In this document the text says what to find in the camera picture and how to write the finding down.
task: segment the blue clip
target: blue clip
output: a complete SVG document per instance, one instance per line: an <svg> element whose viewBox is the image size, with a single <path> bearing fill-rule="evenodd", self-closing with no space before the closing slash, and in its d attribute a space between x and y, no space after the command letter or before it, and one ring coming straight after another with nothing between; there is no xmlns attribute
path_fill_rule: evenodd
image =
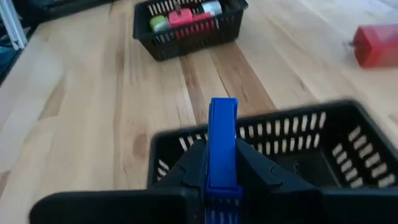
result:
<svg viewBox="0 0 398 224"><path fill-rule="evenodd" d="M213 98L209 110L208 172L206 196L232 199L239 206L242 187L236 178L235 123L236 98Z"/></svg>

